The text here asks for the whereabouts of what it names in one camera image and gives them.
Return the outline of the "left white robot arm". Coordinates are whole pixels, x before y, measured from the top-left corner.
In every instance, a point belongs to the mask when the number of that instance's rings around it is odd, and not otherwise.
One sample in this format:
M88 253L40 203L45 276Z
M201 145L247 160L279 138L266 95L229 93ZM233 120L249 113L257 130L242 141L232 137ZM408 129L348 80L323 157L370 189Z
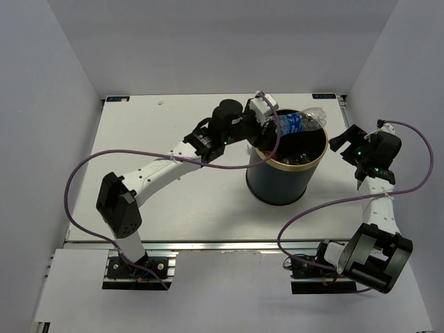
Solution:
M227 145L243 140L255 144L262 135L275 133L277 111L277 101L262 92L245 105L224 99L166 156L122 176L111 172L103 177L96 209L112 232L123 269L130 276L142 275L148 262L138 233L140 207L173 181L221 157Z

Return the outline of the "clear bottle white cap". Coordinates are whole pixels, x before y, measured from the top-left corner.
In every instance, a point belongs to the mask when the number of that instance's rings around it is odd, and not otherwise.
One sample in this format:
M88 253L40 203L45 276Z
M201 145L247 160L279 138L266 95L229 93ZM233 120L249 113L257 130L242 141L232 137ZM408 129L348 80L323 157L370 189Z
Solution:
M278 110L277 115L281 136L320 130L327 123L327 115L320 107L307 108L302 111Z

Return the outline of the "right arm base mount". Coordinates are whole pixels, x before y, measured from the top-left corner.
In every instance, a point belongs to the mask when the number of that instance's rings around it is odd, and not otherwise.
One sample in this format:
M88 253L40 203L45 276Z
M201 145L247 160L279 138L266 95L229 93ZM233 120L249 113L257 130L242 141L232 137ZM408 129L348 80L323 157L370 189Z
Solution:
M324 259L327 244L321 242L315 255L298 253L296 257L311 263L321 264L329 269L308 265L293 258L287 257L282 267L290 272L291 292L293 295L332 295L356 293L355 282L339 277L334 266Z

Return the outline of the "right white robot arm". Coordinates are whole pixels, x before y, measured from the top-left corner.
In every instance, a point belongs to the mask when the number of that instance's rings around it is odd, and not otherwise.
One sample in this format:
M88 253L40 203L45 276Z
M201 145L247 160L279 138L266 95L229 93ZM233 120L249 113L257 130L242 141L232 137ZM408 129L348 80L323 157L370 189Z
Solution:
M320 243L314 270L327 277L338 275L387 294L398 280L413 252L411 240L403 237L395 222L393 197L395 175L391 163L402 142L386 124L367 133L353 125L329 140L332 151L349 143L341 156L356 168L355 179L362 199L363 222L345 245Z

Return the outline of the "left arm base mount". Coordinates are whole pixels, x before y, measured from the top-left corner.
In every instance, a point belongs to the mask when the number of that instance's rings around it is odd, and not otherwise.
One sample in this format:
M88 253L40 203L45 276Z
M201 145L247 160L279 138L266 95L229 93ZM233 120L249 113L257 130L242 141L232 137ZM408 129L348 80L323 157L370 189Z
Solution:
M117 291L167 291L176 267L175 252L148 251L137 264L129 265L117 251L110 251L106 260L102 289Z

